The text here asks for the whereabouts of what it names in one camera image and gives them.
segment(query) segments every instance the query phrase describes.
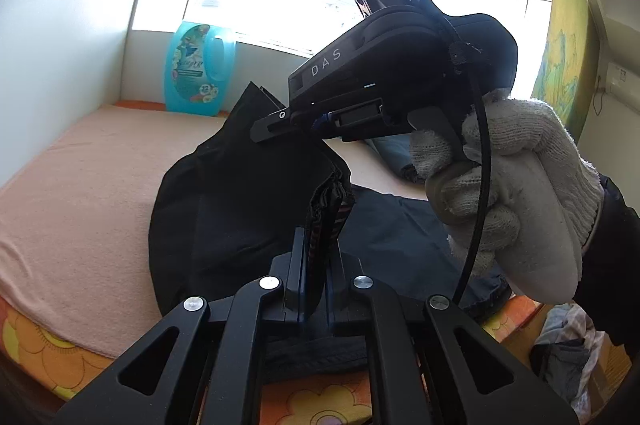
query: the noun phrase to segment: blue plastic bottle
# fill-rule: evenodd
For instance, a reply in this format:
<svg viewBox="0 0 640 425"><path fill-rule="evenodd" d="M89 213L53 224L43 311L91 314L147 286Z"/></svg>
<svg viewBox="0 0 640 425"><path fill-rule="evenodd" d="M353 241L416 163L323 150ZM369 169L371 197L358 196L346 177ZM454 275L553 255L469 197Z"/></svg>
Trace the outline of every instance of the blue plastic bottle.
<svg viewBox="0 0 640 425"><path fill-rule="evenodd" d="M217 115L234 68L236 41L228 28L183 22L171 40L164 72L168 111Z"/></svg>

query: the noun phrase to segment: silver screw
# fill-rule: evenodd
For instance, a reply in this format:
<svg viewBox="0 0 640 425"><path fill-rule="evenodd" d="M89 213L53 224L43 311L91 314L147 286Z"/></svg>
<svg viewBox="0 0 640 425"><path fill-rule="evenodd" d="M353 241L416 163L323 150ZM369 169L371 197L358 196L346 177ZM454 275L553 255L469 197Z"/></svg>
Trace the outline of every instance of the silver screw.
<svg viewBox="0 0 640 425"><path fill-rule="evenodd" d="M184 306L184 309L187 311L198 311L204 306L204 300L200 297L189 297L182 303L182 306Z"/></svg>
<svg viewBox="0 0 640 425"><path fill-rule="evenodd" d="M260 279L260 287L264 290L272 290L277 288L280 285L280 279L277 277L271 277L268 275L267 277L262 277Z"/></svg>
<svg viewBox="0 0 640 425"><path fill-rule="evenodd" d="M366 290L367 288L371 288L373 286L373 280L366 275L358 275L355 279L353 279L353 285L356 288L360 288L361 290Z"/></svg>
<svg viewBox="0 0 640 425"><path fill-rule="evenodd" d="M434 310L446 310L449 307L449 299L444 295L434 295L429 299L429 306Z"/></svg>

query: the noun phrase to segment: gloved hand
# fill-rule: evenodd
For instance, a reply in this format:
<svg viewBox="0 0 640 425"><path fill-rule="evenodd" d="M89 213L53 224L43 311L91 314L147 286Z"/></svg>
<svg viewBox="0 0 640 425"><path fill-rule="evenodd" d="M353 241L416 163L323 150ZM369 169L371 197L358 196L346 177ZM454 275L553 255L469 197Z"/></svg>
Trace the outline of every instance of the gloved hand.
<svg viewBox="0 0 640 425"><path fill-rule="evenodd" d="M495 261L511 287L545 303L570 300L582 253L604 198L596 169L580 158L554 110L537 100L485 98L492 144L492 181L474 273ZM462 126L465 154L452 163L449 144L434 131L415 131L410 153L449 245L464 261L480 188L480 136L475 113Z"/></svg>

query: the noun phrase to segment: green curtain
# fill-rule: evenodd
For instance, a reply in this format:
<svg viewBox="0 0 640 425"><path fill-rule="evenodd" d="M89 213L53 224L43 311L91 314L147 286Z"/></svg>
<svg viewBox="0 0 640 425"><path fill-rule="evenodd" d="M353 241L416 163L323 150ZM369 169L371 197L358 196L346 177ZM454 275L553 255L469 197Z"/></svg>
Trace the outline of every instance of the green curtain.
<svg viewBox="0 0 640 425"><path fill-rule="evenodd" d="M552 0L532 96L553 106L577 142L595 88L600 40L587 0Z"/></svg>

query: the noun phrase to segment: bed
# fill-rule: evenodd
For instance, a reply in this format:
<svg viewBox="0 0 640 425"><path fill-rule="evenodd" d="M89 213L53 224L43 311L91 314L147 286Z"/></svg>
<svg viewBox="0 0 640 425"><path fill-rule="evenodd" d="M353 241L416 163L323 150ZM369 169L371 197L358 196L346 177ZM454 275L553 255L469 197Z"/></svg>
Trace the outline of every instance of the bed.
<svg viewBox="0 0 640 425"><path fill-rule="evenodd" d="M60 404L160 318L146 242L158 185L223 122L149 102L103 106L0 190L0 352ZM366 145L330 145L354 184L424 199ZM484 329L502 341L538 307L512 297ZM370 405L366 372L316 375L265 386L260 425L357 425Z"/></svg>

